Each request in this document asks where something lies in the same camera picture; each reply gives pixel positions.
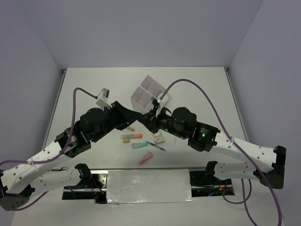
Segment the blue patterned pen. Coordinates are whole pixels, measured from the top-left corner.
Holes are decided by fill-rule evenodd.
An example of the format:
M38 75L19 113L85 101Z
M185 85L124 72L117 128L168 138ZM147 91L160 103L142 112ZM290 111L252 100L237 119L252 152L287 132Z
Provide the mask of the blue patterned pen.
M154 143L152 143L150 141L146 141L146 143L149 144L149 145L151 145L151 146L153 146L153 147L155 147L155 148L157 148L157 149L159 149L159 150L162 150L164 152L166 151L165 148L160 147L160 146L158 146L158 145L156 145L156 144L154 144Z

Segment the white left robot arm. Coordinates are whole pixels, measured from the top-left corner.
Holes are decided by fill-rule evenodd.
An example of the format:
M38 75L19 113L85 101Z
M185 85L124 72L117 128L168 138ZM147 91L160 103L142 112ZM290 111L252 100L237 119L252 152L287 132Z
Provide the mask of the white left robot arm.
M6 211L20 211L36 195L65 186L86 188L92 184L89 167L79 163L68 169L52 170L91 148L112 130L123 130L142 117L114 102L104 110L92 108L46 148L26 161L0 173L0 205Z

